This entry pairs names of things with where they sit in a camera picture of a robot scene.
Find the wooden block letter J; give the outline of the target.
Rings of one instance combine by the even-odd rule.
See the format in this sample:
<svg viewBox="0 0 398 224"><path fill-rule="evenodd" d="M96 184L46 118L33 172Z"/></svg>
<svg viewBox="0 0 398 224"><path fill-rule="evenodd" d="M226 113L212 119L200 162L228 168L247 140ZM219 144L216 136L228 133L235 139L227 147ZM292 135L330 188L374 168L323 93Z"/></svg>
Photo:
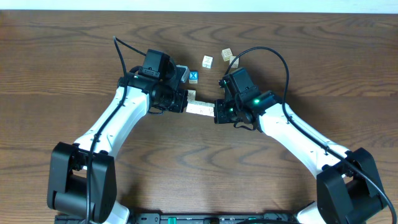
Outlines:
<svg viewBox="0 0 398 224"><path fill-rule="evenodd" d="M186 112L193 113L193 114L196 112L196 101L195 100L188 101L187 107L186 107Z"/></svg>

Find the wooden block with grapes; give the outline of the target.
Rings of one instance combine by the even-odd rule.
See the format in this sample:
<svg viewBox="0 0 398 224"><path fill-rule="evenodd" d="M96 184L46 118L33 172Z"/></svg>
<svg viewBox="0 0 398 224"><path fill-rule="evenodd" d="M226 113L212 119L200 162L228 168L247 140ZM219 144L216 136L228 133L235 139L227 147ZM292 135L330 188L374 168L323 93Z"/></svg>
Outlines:
<svg viewBox="0 0 398 224"><path fill-rule="evenodd" d="M205 108L206 108L205 109L205 114L207 116L214 117L214 115L215 115L215 112L214 112L215 105L213 103L207 103L205 105Z"/></svg>

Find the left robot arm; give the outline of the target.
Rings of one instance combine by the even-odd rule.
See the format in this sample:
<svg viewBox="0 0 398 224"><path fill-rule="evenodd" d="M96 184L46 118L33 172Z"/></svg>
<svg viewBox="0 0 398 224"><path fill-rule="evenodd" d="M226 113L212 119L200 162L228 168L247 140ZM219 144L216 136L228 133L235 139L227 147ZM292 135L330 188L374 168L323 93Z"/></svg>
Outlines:
<svg viewBox="0 0 398 224"><path fill-rule="evenodd" d="M118 81L116 94L97 122L73 144L59 142L50 158L47 205L79 222L127 223L130 211L116 200L115 160L137 122L151 108L181 113L190 71L136 66Z"/></svg>

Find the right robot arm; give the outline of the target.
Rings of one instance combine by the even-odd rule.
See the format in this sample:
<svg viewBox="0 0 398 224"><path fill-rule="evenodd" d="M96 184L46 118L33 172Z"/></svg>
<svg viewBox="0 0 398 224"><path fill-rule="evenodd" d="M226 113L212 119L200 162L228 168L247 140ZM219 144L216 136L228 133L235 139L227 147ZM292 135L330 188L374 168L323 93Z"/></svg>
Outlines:
<svg viewBox="0 0 398 224"><path fill-rule="evenodd" d="M389 208L373 156L365 149L350 151L299 118L273 92L226 94L215 102L215 123L244 123L288 149L314 176L317 200L296 213L299 223L366 223Z"/></svg>

